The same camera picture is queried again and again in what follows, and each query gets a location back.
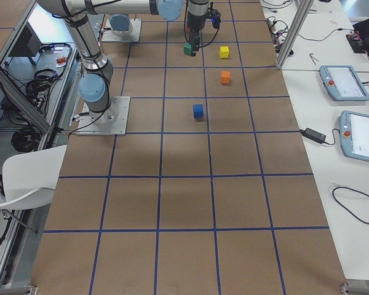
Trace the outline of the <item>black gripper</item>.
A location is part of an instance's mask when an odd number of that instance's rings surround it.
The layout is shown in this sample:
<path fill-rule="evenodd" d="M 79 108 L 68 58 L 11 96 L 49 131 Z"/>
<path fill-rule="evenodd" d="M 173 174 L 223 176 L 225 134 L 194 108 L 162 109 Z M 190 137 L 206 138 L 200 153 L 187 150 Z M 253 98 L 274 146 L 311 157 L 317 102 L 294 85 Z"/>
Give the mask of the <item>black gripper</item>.
<path fill-rule="evenodd" d="M 186 29 L 190 33 L 191 56 L 195 57 L 200 47 L 200 30 L 205 26 L 207 13 L 203 15 L 194 15 L 191 12 L 186 13 Z"/>

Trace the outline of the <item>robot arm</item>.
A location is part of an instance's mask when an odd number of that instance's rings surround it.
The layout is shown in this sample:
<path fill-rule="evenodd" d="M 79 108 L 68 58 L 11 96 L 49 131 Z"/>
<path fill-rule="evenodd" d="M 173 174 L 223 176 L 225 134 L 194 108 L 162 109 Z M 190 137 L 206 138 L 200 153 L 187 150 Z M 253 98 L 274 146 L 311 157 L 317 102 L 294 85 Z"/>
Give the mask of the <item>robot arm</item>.
<path fill-rule="evenodd" d="M 38 1 L 55 18 L 65 20 L 68 31 L 83 59 L 99 61 L 102 52 L 89 23 L 88 15 L 98 14 L 150 14 L 174 21 L 181 15 L 183 1 Z M 220 28 L 220 13 L 209 1 L 187 1 L 184 31 L 194 56 L 200 48 L 200 32 L 206 20 Z"/>
<path fill-rule="evenodd" d="M 101 51 L 97 38 L 86 14 L 65 20 L 70 35 L 76 44 L 84 68 L 78 90 L 89 109 L 93 124 L 104 126 L 117 116 L 112 107 L 109 85 L 113 66 Z"/>

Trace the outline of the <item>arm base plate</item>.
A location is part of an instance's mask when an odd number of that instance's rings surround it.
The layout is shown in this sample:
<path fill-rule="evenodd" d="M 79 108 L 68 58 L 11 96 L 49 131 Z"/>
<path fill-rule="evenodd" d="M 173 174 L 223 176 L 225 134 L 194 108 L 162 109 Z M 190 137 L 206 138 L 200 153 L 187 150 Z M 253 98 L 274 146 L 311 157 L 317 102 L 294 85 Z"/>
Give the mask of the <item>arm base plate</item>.
<path fill-rule="evenodd" d="M 84 103 L 82 111 L 89 114 L 79 119 L 76 134 L 79 136 L 124 136 L 129 109 L 129 96 L 112 96 L 111 106 L 101 117 L 97 113 L 89 112 L 87 104 Z"/>
<path fill-rule="evenodd" d="M 141 19 L 125 19 L 117 21 L 108 20 L 106 22 L 102 42 L 134 43 L 139 42 L 141 32 Z"/>

